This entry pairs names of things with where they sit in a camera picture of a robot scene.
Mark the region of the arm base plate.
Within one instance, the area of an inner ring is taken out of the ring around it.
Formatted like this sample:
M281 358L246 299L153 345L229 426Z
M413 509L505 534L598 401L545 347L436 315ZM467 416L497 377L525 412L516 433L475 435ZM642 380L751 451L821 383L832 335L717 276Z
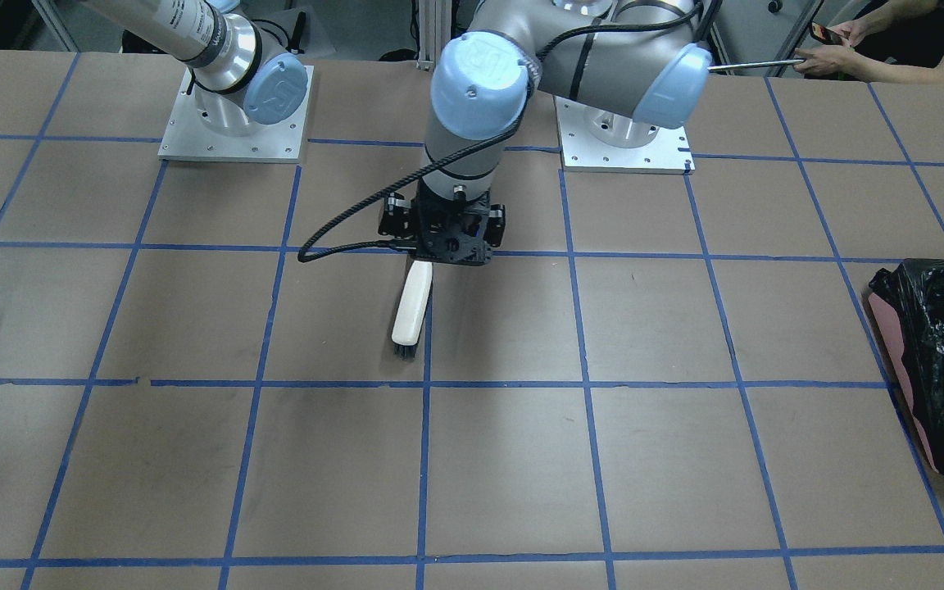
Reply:
M690 175L696 170L683 127L634 122L567 98L554 101L567 172Z
M208 93L186 72L162 134L158 157L188 163L299 164L312 98L312 83L300 107L282 122L262 125L241 107Z

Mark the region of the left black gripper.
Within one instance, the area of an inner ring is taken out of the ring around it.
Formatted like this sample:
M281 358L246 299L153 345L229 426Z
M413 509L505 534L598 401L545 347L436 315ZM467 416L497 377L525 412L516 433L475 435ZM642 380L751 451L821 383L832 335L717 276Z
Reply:
M450 197L439 197L419 182L415 198L393 192L383 200L379 235L417 261L483 266L502 245L506 225L506 207L489 191L469 197L457 184Z

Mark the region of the person hand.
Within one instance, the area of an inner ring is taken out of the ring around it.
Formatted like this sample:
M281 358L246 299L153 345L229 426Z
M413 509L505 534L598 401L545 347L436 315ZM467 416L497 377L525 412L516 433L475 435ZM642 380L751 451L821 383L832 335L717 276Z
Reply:
M795 56L801 62L794 65L793 70L809 77L825 77L838 72L851 72L860 60L855 50L847 46L821 45L817 48L797 48Z

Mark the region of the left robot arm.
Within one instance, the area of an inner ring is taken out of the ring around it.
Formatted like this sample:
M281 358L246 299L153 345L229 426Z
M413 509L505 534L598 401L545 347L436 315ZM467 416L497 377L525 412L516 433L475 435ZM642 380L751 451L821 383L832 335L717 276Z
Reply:
M430 84L423 165L379 195L379 245L481 266L501 245L490 194L503 147L536 91L674 129L712 63L706 1L482 1L442 50Z

